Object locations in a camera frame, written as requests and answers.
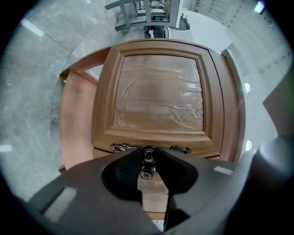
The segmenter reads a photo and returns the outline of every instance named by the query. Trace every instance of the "plastic wrap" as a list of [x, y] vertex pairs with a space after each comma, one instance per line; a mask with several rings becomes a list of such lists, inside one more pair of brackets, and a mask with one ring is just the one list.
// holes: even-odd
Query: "plastic wrap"
[[124, 59], [116, 94], [115, 126], [203, 130], [203, 97], [196, 61], [163, 55]]

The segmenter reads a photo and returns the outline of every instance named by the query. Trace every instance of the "decorative handle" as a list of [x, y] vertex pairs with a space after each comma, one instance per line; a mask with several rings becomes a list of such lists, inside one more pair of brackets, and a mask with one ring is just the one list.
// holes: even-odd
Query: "decorative handle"
[[[146, 146], [146, 147], [135, 146], [135, 145], [131, 146], [129, 144], [117, 145], [114, 143], [112, 145], [110, 145], [110, 149], [112, 149], [113, 151], [116, 151], [116, 152], [126, 151], [128, 149], [137, 149], [137, 148], [148, 149], [148, 151], [155, 150], [155, 148], [152, 146]], [[169, 149], [169, 150], [172, 150], [175, 152], [181, 152], [181, 153], [185, 153], [185, 154], [190, 154], [192, 152], [192, 150], [190, 148], [179, 148], [178, 146], [171, 146], [170, 148], [162, 148], [162, 149]]]

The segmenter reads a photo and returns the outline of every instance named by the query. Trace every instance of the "door panel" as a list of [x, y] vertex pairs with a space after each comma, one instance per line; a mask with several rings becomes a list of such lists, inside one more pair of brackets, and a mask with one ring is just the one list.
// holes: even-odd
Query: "door panel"
[[96, 91], [92, 144], [181, 148], [219, 155], [223, 101], [209, 52], [170, 41], [140, 41], [111, 48]]
[[113, 125], [203, 131], [202, 88], [196, 61], [163, 55], [125, 57]]

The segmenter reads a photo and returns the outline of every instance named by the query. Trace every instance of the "recessed light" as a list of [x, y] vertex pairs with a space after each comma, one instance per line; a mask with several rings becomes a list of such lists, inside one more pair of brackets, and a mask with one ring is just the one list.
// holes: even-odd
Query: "recessed light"
[[246, 143], [245, 150], [249, 151], [250, 149], [252, 149], [252, 142], [250, 140], [248, 140], [247, 143]]
[[264, 8], [265, 8], [265, 4], [262, 1], [258, 1], [258, 3], [256, 4], [256, 7], [254, 8], [254, 11], [259, 14], [262, 14]]
[[0, 152], [11, 152], [12, 146], [11, 145], [0, 145]]
[[244, 86], [245, 86], [245, 89], [246, 89], [246, 93], [250, 92], [251, 86], [249, 85], [249, 83], [245, 83]]

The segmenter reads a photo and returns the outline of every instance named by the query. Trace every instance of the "gray marble floor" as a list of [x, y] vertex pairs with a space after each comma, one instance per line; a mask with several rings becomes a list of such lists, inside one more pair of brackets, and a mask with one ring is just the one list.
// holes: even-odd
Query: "gray marble floor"
[[[81, 57], [142, 28], [116, 32], [114, 0], [47, 0], [28, 12], [0, 64], [0, 168], [17, 196], [28, 200], [59, 175], [59, 73]], [[101, 67], [92, 72], [99, 78]]]

